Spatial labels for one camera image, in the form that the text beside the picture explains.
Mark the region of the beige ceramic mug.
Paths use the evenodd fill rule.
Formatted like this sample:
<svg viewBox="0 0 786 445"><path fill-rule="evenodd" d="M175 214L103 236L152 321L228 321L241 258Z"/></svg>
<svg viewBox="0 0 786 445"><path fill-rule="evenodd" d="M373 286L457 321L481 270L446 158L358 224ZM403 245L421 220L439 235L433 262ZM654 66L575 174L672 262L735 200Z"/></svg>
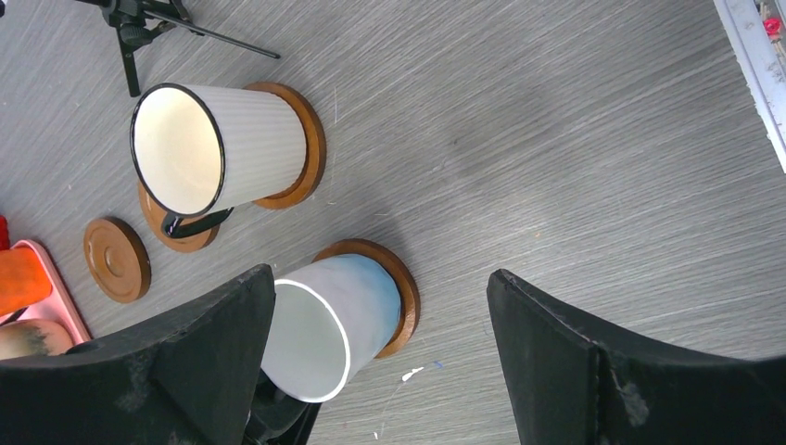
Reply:
<svg viewBox="0 0 786 445"><path fill-rule="evenodd" d="M20 320L1 327L2 360L60 355L73 346L70 333L54 321Z"/></svg>

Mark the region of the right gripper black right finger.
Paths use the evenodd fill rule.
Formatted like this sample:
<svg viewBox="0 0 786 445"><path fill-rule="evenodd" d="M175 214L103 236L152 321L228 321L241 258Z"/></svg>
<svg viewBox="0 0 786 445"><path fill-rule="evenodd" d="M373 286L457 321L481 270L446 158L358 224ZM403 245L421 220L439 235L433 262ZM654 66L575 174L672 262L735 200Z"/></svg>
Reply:
<svg viewBox="0 0 786 445"><path fill-rule="evenodd" d="M785 360L747 361L646 337L506 270L487 287L524 444L781 444Z"/></svg>

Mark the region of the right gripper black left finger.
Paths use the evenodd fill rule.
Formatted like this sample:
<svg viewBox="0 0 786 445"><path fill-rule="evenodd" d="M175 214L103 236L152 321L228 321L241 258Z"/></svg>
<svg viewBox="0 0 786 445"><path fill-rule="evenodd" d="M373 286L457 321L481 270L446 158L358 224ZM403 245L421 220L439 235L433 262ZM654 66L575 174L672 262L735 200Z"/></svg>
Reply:
<svg viewBox="0 0 786 445"><path fill-rule="evenodd" d="M65 354L2 361L2 442L241 443L274 299L260 264Z"/></svg>

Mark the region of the pink plastic tray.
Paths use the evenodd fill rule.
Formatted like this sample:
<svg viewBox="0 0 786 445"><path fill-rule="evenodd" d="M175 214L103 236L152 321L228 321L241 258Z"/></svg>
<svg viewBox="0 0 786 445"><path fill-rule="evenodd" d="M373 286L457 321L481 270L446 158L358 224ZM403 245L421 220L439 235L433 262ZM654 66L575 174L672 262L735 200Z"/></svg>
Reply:
<svg viewBox="0 0 786 445"><path fill-rule="evenodd" d="M52 261L45 247L33 240L22 239L15 243L13 248L28 248L34 251L52 286L50 295L46 299L29 306L17 318L17 321L28 319L54 321L61 324L69 332L74 344L90 341L93 337L83 322L77 306L61 279L57 266Z"/></svg>

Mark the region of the orange translucent cup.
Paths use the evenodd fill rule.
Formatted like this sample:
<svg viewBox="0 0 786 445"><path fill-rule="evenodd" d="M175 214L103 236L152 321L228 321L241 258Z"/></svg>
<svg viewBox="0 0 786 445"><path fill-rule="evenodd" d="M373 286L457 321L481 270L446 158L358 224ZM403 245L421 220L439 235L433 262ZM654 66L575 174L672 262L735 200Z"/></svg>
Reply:
<svg viewBox="0 0 786 445"><path fill-rule="evenodd" d="M50 296L52 285L31 248L1 251L1 315L7 315Z"/></svg>

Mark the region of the white mug dark rim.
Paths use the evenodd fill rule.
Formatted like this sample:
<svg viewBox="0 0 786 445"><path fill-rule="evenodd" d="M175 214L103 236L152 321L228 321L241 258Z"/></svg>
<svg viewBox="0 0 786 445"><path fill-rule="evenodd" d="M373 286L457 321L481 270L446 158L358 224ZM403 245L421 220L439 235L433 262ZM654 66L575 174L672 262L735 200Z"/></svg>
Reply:
<svg viewBox="0 0 786 445"><path fill-rule="evenodd" d="M282 97L203 85L161 83L142 94L130 146L140 182L165 211L161 231L173 239L284 192L307 161L306 131Z"/></svg>

